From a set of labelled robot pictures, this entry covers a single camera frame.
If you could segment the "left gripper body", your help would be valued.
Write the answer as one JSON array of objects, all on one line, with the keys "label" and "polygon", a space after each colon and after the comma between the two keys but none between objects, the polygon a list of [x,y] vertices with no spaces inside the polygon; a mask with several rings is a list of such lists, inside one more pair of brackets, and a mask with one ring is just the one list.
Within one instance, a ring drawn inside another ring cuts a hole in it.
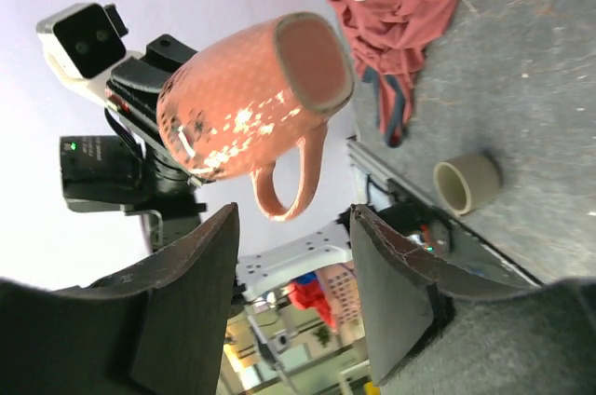
[{"label": "left gripper body", "polygon": [[158,93],[194,50],[169,34],[151,41],[140,58],[114,67],[100,85],[110,135],[60,139],[61,192],[74,212],[151,212],[198,216],[199,180],[172,158],[157,128]]}]

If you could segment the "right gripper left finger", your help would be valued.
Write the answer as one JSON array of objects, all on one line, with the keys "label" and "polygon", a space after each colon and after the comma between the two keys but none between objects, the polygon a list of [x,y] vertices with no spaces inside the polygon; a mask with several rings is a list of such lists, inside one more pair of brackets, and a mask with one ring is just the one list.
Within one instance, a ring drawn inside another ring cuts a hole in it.
[{"label": "right gripper left finger", "polygon": [[213,394],[239,244],[235,203],[137,264],[59,290],[89,312],[75,386],[85,394]]}]

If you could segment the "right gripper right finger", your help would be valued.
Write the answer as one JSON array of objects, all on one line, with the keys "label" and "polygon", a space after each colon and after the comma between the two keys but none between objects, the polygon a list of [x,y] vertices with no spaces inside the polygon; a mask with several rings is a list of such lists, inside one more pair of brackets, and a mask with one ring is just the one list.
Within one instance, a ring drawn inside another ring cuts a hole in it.
[{"label": "right gripper right finger", "polygon": [[399,368],[455,323],[455,304],[507,297],[540,281],[444,211],[431,214],[423,245],[396,225],[397,204],[375,212],[355,205],[350,240],[357,270],[372,380],[386,385]]}]

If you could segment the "small pink printed mug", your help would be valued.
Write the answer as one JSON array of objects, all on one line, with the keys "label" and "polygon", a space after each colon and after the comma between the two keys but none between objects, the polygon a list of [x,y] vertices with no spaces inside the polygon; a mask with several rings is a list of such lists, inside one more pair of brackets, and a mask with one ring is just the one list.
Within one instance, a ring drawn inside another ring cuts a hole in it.
[{"label": "small pink printed mug", "polygon": [[328,121],[354,87],[331,24],[295,12],[232,34],[184,63],[157,98],[158,131],[194,177],[248,174],[262,213],[284,222],[313,200]]}]

